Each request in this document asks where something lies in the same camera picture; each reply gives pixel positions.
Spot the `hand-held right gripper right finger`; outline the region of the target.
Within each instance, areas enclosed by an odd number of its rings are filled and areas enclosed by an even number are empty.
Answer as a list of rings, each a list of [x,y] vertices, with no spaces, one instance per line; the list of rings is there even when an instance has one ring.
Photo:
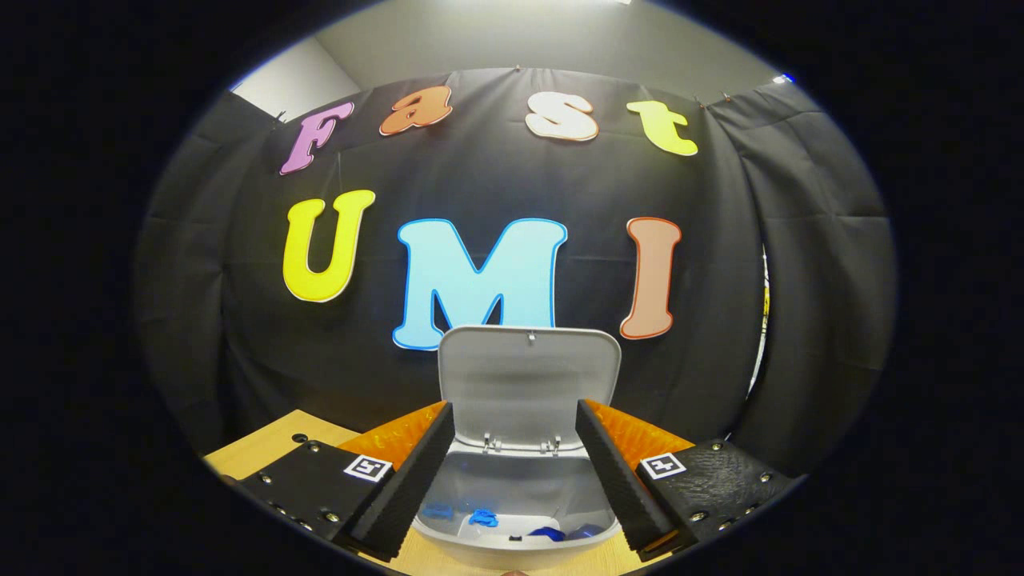
[[[703,548],[794,491],[794,478],[724,438],[691,442],[582,398],[575,434],[641,561]]]

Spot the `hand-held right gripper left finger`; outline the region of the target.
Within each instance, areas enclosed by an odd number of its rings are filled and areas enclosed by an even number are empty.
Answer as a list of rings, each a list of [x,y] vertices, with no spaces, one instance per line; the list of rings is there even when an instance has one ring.
[[[238,488],[323,540],[388,562],[453,440],[454,406],[435,402],[341,444],[303,442]]]

